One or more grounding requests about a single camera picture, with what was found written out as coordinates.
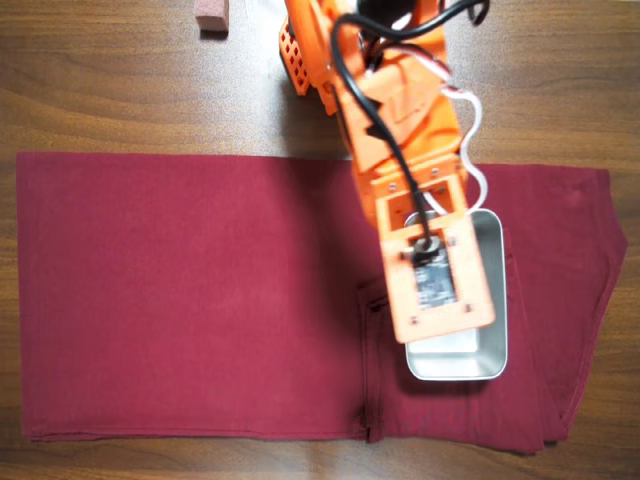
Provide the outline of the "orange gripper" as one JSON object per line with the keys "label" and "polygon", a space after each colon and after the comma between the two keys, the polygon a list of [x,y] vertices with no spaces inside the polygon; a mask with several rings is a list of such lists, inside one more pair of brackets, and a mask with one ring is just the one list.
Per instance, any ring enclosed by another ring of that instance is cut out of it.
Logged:
{"label": "orange gripper", "polygon": [[[446,210],[431,227],[444,228],[460,220],[467,210],[467,173],[458,157],[438,157],[415,163],[410,173],[419,189],[431,194]],[[404,227],[416,211],[407,181],[391,160],[364,173],[355,173],[355,184],[366,219],[381,235]]]}

